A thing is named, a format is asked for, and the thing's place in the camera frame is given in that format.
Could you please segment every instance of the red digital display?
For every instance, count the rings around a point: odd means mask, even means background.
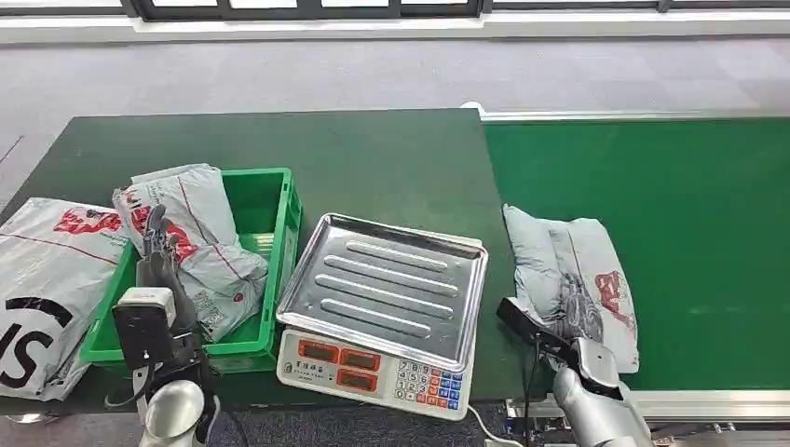
[[[329,363],[337,363],[340,349],[337,346],[326,345],[324,343],[313,342],[310,340],[299,340],[299,355],[309,359],[323,360]]]
[[[338,385],[350,386],[363,391],[375,391],[375,383],[377,379],[378,378],[375,375],[366,374],[364,372],[343,369],[337,371]]]
[[[362,352],[355,349],[343,349],[340,352],[340,364],[362,368],[369,371],[378,371],[381,363],[381,356],[370,352]]]

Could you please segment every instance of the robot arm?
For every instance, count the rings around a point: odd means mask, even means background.
[[[195,306],[178,279],[175,241],[166,234],[164,215],[162,205],[149,213],[137,287],[113,307],[124,360],[132,370],[134,394],[127,402],[136,401],[144,425],[141,447],[204,446],[220,402]]]
[[[502,300],[497,315],[525,342],[565,364],[552,392],[579,447],[654,447],[611,351],[585,338],[568,343],[530,318],[513,298]]]

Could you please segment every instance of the plastic mailer bag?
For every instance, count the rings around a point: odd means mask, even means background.
[[[516,298],[553,332],[590,338],[615,356],[619,373],[639,370],[631,288],[609,234],[595,219],[536,219],[503,208],[515,255]]]
[[[0,394],[63,400],[127,243],[115,210],[31,198],[0,227]]]
[[[138,175],[116,189],[113,204],[143,255],[148,213],[165,205],[169,237],[176,237],[178,276],[207,338],[219,341],[261,308],[268,264],[238,243],[222,172],[207,164]]]

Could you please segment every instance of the scale keypad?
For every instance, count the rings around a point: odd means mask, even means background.
[[[463,380],[464,374],[400,360],[394,396],[396,399],[457,410]]]

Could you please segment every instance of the red logo on bag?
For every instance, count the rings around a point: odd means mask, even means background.
[[[121,220],[117,213],[100,212],[89,208],[74,207],[62,215],[61,220],[52,228],[73,235],[96,233],[99,230],[117,231]]]
[[[129,208],[131,225],[134,227],[135,231],[142,234],[145,230],[145,221],[148,219],[148,213],[151,212],[151,207],[142,206],[140,204],[140,199],[134,196],[135,192],[134,190],[127,190],[124,194],[124,198],[126,199],[126,203],[131,205]],[[198,247],[192,245],[192,242],[189,241],[186,232],[172,222],[168,223],[165,233],[168,236],[177,237],[175,243],[175,259],[179,264],[185,257],[191,255],[198,249]]]
[[[624,299],[620,293],[620,282],[620,272],[618,271],[595,276],[595,287],[601,293],[601,305],[608,309],[616,319],[622,321],[631,332],[636,332],[633,318],[620,313],[620,302]]]

